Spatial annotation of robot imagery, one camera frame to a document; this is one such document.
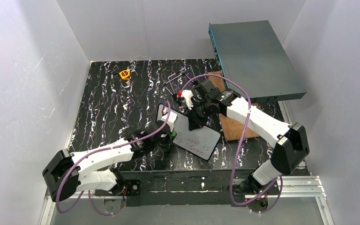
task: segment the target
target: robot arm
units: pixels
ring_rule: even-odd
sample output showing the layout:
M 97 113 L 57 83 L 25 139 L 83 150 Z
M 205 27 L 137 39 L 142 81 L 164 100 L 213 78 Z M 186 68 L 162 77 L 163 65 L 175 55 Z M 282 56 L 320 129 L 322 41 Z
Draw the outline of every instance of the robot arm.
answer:
M 159 126 L 161 126 L 167 116 L 168 114 L 164 115 L 161 120 L 156 122 L 155 127 L 151 126 L 151 129 L 156 130 Z M 112 192 L 117 188 L 122 188 L 124 185 L 124 179 L 117 169 L 108 169 L 105 171 L 97 170 L 115 163 L 126 162 L 142 157 L 151 152 L 156 145 L 160 145 L 164 148 L 170 148 L 173 142 L 172 132 L 176 119 L 177 114 L 175 112 L 171 112 L 164 129 L 151 138 L 131 145 L 125 145 L 120 148 L 97 152 L 84 159 L 77 166 L 76 171 L 74 170 L 71 173 L 67 182 L 64 184 L 60 195 L 60 201 L 69 198 L 75 192 L 79 191 L 99 189 Z M 70 167 L 74 165 L 74 162 L 77 162 L 89 152 L 125 144 L 146 136 L 148 133 L 148 131 L 137 131 L 126 139 L 121 138 L 114 143 L 89 151 L 69 153 L 67 149 L 60 150 L 42 173 L 52 200 L 54 202 L 56 201 L 57 190 L 62 182 L 62 178 Z
M 194 87 L 202 99 L 195 98 L 190 90 L 179 93 L 178 100 L 187 105 L 189 130 L 203 127 L 208 116 L 221 113 L 244 124 L 248 113 L 247 127 L 258 133 L 273 148 L 271 159 L 256 168 L 246 181 L 241 183 L 244 192 L 259 192 L 277 176 L 291 174 L 309 154 L 305 128 L 296 123 L 291 126 L 258 110 L 248 109 L 248 102 L 232 89 L 220 92 L 209 79 Z

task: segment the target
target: small whiteboard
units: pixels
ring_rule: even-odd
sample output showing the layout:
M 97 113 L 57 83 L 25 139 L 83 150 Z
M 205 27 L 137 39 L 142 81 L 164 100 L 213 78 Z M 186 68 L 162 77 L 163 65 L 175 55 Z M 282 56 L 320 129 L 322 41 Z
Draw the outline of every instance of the small whiteboard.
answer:
M 157 121 L 162 117 L 162 108 L 163 105 L 160 104 L 158 106 Z M 173 143 L 200 158 L 209 160 L 220 139 L 220 133 L 207 126 L 189 131 L 188 118 L 173 109 L 172 112 L 177 114 L 177 120 L 174 123 L 174 131 L 177 135 Z

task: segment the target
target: gray box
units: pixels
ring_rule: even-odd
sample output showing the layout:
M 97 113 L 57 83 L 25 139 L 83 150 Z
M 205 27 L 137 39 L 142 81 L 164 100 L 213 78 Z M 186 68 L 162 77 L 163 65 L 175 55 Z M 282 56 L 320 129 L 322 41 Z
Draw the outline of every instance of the gray box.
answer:
M 252 102 L 299 99 L 306 93 L 268 21 L 210 24 L 209 35 L 222 75 L 245 89 Z

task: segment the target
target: orange tape measure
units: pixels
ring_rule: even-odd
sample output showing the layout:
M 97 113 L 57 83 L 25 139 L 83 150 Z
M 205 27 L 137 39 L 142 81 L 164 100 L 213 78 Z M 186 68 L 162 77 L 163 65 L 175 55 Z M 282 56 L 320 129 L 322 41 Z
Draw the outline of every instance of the orange tape measure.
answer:
M 127 80 L 130 77 L 130 71 L 129 70 L 122 70 L 119 72 L 119 76 L 122 78 L 122 80 Z

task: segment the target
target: tape measure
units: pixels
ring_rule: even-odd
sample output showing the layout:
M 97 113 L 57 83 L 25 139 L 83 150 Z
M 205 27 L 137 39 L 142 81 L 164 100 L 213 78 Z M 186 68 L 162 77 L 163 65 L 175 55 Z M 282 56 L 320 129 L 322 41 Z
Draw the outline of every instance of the tape measure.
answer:
M 127 80 L 130 77 L 130 71 L 129 70 L 122 70 L 119 72 L 119 76 L 122 78 L 122 80 Z

